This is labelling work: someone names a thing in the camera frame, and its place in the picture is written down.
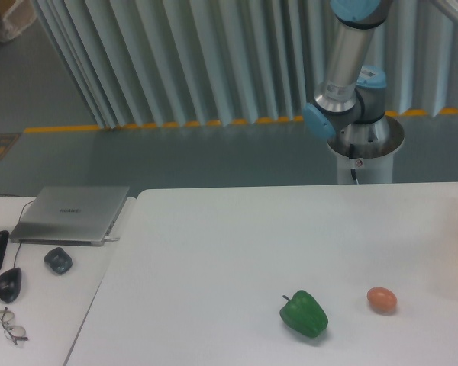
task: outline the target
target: black mouse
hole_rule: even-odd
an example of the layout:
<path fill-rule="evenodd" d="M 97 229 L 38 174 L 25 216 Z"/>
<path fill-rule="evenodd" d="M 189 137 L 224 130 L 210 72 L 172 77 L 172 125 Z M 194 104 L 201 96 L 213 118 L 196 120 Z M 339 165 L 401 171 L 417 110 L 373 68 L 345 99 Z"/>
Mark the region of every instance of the black mouse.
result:
<path fill-rule="evenodd" d="M 21 292 L 22 270 L 19 267 L 0 274 L 0 300 L 11 303 Z"/>

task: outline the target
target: brown egg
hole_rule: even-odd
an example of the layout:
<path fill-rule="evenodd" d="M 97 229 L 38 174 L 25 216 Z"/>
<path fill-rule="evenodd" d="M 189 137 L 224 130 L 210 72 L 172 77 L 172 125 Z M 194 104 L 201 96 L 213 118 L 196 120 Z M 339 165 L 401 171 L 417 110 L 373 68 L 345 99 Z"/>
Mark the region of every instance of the brown egg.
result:
<path fill-rule="evenodd" d="M 397 297 L 384 287 L 374 287 L 366 294 L 369 303 L 377 310 L 391 312 L 397 306 Z"/>

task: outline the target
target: silver laptop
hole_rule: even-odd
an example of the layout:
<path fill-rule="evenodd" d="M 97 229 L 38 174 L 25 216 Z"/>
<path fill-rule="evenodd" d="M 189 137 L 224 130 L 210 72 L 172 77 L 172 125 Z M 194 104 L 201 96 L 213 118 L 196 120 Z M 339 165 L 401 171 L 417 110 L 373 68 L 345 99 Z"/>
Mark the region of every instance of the silver laptop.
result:
<path fill-rule="evenodd" d="M 10 240 L 102 246 L 128 191 L 129 187 L 44 187 Z"/>

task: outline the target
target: metal cylinder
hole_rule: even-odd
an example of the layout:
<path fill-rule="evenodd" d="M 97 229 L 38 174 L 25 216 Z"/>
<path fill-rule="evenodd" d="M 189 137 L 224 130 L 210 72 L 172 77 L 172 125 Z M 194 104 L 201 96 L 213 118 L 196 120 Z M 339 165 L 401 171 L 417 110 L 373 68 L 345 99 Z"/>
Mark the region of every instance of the metal cylinder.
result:
<path fill-rule="evenodd" d="M 354 88 L 372 35 L 373 29 L 360 30 L 338 23 L 326 79 L 315 93 L 316 102 L 326 111 L 345 112 L 356 103 Z"/>

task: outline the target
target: blue joint cap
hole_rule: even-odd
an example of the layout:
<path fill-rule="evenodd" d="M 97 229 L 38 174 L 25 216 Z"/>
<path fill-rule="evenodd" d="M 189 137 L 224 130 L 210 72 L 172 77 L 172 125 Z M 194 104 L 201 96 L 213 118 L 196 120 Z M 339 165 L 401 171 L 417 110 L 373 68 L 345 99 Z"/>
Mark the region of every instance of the blue joint cap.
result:
<path fill-rule="evenodd" d="M 336 134 L 331 122 L 313 104 L 305 104 L 302 116 L 305 126 L 320 139 L 328 140 Z"/>
<path fill-rule="evenodd" d="M 331 0 L 335 15 L 343 21 L 362 21 L 380 5 L 381 0 Z"/>
<path fill-rule="evenodd" d="M 356 86 L 364 89 L 383 89 L 387 87 L 387 79 L 379 67 L 363 65 Z"/>

